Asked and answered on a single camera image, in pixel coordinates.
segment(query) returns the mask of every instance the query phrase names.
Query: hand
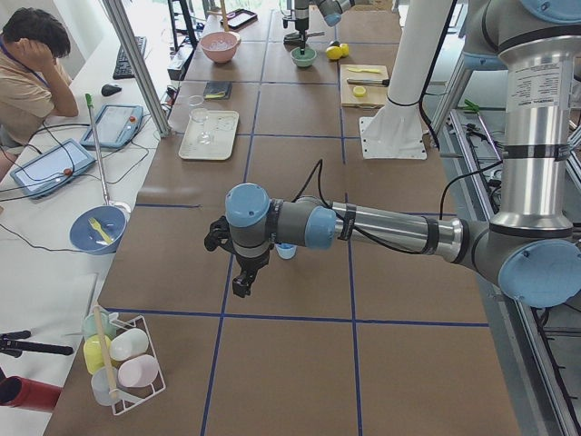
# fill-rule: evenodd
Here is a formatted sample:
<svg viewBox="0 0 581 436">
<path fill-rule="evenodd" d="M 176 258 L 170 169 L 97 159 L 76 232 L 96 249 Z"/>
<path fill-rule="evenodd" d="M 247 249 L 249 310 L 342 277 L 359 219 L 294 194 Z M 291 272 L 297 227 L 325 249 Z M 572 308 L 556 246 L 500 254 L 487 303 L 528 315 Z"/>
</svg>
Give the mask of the hand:
<svg viewBox="0 0 581 436">
<path fill-rule="evenodd" d="M 16 58 L 33 71 L 42 72 L 54 66 L 54 58 L 48 45 L 39 41 L 21 38 L 15 43 Z"/>
</svg>

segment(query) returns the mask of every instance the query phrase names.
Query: knife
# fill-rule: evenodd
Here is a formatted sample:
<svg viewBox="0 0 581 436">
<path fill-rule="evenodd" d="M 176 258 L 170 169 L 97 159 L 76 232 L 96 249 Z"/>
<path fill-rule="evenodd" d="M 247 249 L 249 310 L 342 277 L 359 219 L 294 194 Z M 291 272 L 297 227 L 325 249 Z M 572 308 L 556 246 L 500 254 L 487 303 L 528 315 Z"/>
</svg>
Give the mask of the knife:
<svg viewBox="0 0 581 436">
<path fill-rule="evenodd" d="M 389 86 L 389 79 L 347 79 L 348 84 L 362 84 L 366 86 Z"/>
</svg>

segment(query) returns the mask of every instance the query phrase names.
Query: white desk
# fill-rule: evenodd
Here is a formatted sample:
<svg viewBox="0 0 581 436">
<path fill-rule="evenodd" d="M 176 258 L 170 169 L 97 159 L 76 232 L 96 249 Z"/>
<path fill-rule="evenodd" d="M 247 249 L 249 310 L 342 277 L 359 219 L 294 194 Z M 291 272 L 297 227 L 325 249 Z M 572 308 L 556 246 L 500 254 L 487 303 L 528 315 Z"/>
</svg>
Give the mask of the white desk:
<svg viewBox="0 0 581 436">
<path fill-rule="evenodd" d="M 165 71 L 169 57 L 167 49 L 156 44 L 154 39 L 148 39 L 146 63 L 161 97 L 166 85 L 170 84 Z M 140 104 L 148 113 L 134 79 L 117 81 L 123 87 L 120 93 L 110 97 L 101 96 L 103 84 L 113 82 L 118 46 L 115 34 L 105 37 L 74 79 L 71 87 L 79 106 L 79 115 L 76 118 L 52 117 L 47 120 L 47 124 L 88 123 L 85 93 L 93 96 L 95 111 L 103 104 L 117 103 Z M 68 138 L 78 141 L 84 130 L 83 127 L 51 129 L 60 141 Z M 144 148 L 129 144 L 104 159 L 107 180 L 115 182 L 148 154 L 119 183 L 109 185 L 111 198 L 128 203 L 132 208 L 159 141 L 153 121 L 147 122 L 134 141 Z M 43 132 L 35 136 L 31 144 L 46 151 L 54 147 L 56 141 Z M 18 163 L 25 163 L 35 156 L 36 153 L 27 148 L 18 158 Z M 98 176 L 97 165 L 88 173 Z M 15 187 L 9 175 L 0 183 L 0 205 L 5 208 L 0 214 L 0 223 L 35 245 L 53 249 L 74 249 L 68 237 L 74 220 L 81 213 L 103 204 L 101 182 L 92 177 L 79 177 L 40 200 L 24 198 L 7 202 L 5 199 L 23 195 L 20 190 L 5 191 Z M 0 332 L 30 330 L 33 336 L 28 341 L 68 345 L 76 350 L 81 336 L 71 333 L 80 331 L 85 310 L 90 304 L 89 297 L 93 289 L 94 296 L 98 295 L 113 257 L 114 254 L 92 256 L 33 249 L 16 236 L 0 229 Z M 74 355 L 24 352 L 22 357 L 15 359 L 0 353 L 0 367 L 6 376 L 20 375 L 62 386 L 73 358 Z M 4 435 L 42 434 L 49 418 L 49 413 L 0 407 L 1 432 Z"/>
</svg>

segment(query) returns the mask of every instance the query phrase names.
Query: clear glass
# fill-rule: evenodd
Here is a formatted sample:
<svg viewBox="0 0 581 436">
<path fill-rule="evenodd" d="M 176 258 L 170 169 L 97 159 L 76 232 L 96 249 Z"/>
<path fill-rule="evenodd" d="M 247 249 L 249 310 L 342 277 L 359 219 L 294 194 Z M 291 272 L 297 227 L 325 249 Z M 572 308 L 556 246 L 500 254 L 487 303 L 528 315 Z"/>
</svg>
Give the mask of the clear glass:
<svg viewBox="0 0 581 436">
<path fill-rule="evenodd" d="M 188 97 L 190 106 L 190 119 L 202 126 L 202 132 L 198 134 L 196 142 L 199 145 L 210 145 L 214 138 L 210 132 L 206 131 L 206 121 L 208 120 L 208 109 L 204 107 L 204 99 L 201 95 Z"/>
</svg>

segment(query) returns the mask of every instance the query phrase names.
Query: person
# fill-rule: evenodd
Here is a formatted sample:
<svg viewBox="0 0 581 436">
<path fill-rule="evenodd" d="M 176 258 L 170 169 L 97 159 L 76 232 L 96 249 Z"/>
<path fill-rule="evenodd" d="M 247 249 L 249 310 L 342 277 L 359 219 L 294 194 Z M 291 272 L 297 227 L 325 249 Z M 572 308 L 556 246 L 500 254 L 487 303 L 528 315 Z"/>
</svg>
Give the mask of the person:
<svg viewBox="0 0 581 436">
<path fill-rule="evenodd" d="M 71 51 L 64 26 L 41 9 L 20 8 L 0 35 L 0 180 L 49 115 L 77 116 L 70 76 L 58 62 Z"/>
</svg>

